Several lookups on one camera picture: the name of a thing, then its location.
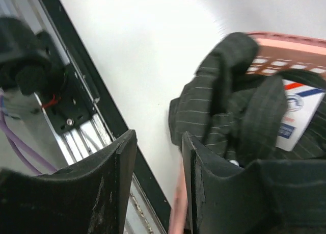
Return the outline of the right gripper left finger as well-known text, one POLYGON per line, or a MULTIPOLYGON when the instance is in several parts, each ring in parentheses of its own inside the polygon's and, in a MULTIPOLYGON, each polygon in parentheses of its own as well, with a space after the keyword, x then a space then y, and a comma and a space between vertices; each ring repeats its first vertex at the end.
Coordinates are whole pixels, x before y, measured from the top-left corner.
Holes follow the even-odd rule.
POLYGON ((1 233, 123 233, 136 150, 128 130, 54 174, 1 169, 1 233))

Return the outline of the dark pinstriped shirt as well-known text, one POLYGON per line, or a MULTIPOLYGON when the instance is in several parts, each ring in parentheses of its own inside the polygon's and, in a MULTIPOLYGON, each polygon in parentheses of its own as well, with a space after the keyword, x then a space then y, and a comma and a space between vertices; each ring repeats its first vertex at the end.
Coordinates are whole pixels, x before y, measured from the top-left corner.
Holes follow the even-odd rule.
POLYGON ((325 89, 310 71, 288 69, 271 76, 247 74, 259 50, 247 34, 224 38, 199 66, 181 95, 171 100, 171 141, 181 146, 190 132, 215 154, 245 166, 255 159, 324 159, 325 101, 291 151, 276 147, 287 102, 282 79, 325 89))

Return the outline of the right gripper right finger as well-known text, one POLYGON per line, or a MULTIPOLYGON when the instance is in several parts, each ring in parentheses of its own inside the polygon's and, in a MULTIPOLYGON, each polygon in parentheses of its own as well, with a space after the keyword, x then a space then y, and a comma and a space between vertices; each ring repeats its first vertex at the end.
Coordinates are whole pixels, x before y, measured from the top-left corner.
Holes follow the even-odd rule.
POLYGON ((192 233, 325 233, 325 161, 255 160, 241 168, 182 138, 192 233))

